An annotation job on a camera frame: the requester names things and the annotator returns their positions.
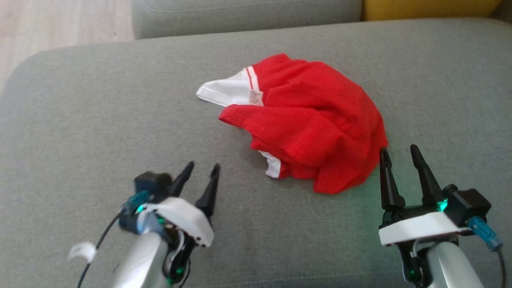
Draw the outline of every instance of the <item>gray seat cushion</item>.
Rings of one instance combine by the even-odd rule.
[[[14,72],[0,99],[0,279],[5,287],[71,287],[145,172],[196,169],[195,200],[222,165],[216,238],[192,257],[189,287],[410,287],[395,247],[381,247],[378,171],[342,194],[265,175],[250,135],[196,98],[205,81],[285,52],[322,60],[360,84],[384,118],[398,186],[421,203],[409,145],[442,186],[476,188],[505,247],[512,244],[512,26],[423,19],[199,35],[43,52]],[[107,235],[84,287],[107,286],[136,236]],[[461,247],[486,287],[498,259],[477,237]]]
[[[361,0],[132,0],[135,37],[356,22]]]

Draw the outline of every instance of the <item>wooden floor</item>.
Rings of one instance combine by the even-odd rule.
[[[131,0],[0,0],[0,91],[39,51],[133,38]]]

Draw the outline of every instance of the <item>black cable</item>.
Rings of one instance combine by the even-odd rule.
[[[121,209],[119,213],[117,213],[116,217],[110,221],[109,225],[106,227],[105,231],[103,231],[103,234],[101,234],[101,237],[99,238],[98,244],[96,244],[96,250],[98,250],[99,246],[105,239],[106,234],[109,232],[110,228],[114,225],[114,223],[121,217],[121,215],[124,213],[124,209]],[[78,280],[77,288],[80,288],[82,286],[83,279],[86,276],[87,270],[89,270],[89,267],[91,266],[90,263],[87,263],[86,267],[83,269],[82,276],[80,276],[80,280]]]
[[[503,259],[503,253],[501,253],[501,248],[496,250],[498,253],[498,258],[500,259],[500,267],[501,267],[501,287],[505,288],[507,285],[507,273],[505,270],[505,260]]]
[[[188,279],[188,276],[190,275],[190,258],[188,259],[188,267],[187,267],[187,274],[185,275],[185,278],[183,278],[183,281],[181,282],[180,286],[178,288],[183,288],[185,285],[185,282]]]

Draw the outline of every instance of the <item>red cloth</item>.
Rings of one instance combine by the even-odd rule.
[[[251,148],[281,160],[280,178],[315,179],[335,194],[363,183],[388,141],[363,89],[323,62],[285,54],[253,65],[264,106],[230,105],[219,119],[251,133]]]

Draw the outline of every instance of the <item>white cable tag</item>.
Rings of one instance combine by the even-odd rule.
[[[69,251],[68,261],[75,257],[83,257],[87,259],[88,263],[91,263],[96,255],[96,246],[90,242],[79,243]]]
[[[256,106],[263,106],[263,92],[256,91],[251,89],[251,93],[249,95],[249,104]]]

